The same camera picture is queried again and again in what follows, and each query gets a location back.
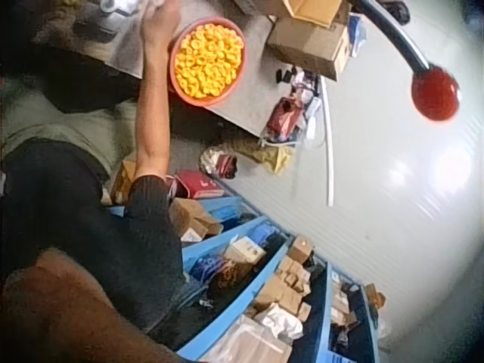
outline forearm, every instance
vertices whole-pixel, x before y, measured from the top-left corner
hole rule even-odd
[[[168,52],[145,56],[136,115],[136,178],[164,177],[169,163]]]

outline black sleeve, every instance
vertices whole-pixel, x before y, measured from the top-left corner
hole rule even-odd
[[[132,242],[138,245],[134,254],[143,251],[138,264],[144,288],[138,298],[145,309],[134,322],[149,331],[168,312],[185,281],[182,244],[169,219],[167,186],[161,178],[146,175],[135,180],[124,220],[129,224]]]

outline curved metal tube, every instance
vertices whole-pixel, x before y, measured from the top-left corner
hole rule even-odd
[[[430,70],[430,63],[400,24],[376,0],[350,0],[399,50],[414,73]]]

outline pile of yellow parts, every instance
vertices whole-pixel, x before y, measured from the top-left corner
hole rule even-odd
[[[176,81],[193,98],[218,96],[236,78],[244,41],[232,29],[205,24],[184,37],[175,56]]]

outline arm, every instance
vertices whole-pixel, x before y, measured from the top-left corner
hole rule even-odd
[[[136,115],[135,179],[143,175],[165,178],[169,164],[168,45],[180,21],[179,0],[151,3],[145,12],[144,70]]]

